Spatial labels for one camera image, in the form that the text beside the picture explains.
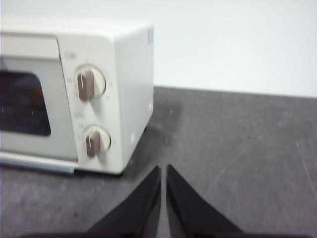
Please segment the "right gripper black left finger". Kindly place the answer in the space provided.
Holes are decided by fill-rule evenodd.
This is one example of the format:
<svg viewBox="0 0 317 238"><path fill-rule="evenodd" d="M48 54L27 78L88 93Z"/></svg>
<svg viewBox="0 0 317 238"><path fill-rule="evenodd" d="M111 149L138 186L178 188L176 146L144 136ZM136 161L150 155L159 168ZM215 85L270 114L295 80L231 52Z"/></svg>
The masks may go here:
<svg viewBox="0 0 317 238"><path fill-rule="evenodd" d="M155 166L118 206L87 231L89 238L156 236L160 211L161 168Z"/></svg>

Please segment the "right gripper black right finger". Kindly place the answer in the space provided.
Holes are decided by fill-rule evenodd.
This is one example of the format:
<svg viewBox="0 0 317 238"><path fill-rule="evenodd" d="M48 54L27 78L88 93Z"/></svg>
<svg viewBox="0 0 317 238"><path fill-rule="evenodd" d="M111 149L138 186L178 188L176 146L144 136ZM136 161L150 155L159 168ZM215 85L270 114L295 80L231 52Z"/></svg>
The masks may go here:
<svg viewBox="0 0 317 238"><path fill-rule="evenodd" d="M174 238L246 238L248 235L207 203L172 165L166 167L166 205Z"/></svg>

